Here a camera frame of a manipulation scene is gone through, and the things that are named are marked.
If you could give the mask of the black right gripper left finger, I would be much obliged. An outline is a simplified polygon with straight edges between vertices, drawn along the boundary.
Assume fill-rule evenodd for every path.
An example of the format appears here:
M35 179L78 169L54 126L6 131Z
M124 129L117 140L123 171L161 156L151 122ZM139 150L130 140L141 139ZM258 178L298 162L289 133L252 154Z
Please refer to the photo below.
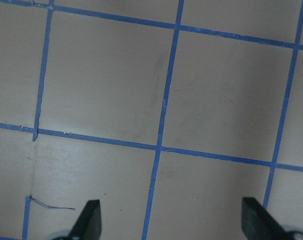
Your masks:
M69 232L71 240L99 240L102 234L100 200L89 200Z

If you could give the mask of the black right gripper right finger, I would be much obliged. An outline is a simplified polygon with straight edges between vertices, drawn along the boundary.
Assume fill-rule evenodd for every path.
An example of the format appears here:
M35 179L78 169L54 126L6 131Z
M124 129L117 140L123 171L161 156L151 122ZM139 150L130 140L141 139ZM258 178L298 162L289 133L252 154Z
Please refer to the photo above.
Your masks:
M241 229L247 240L288 240L287 232L254 197L243 197Z

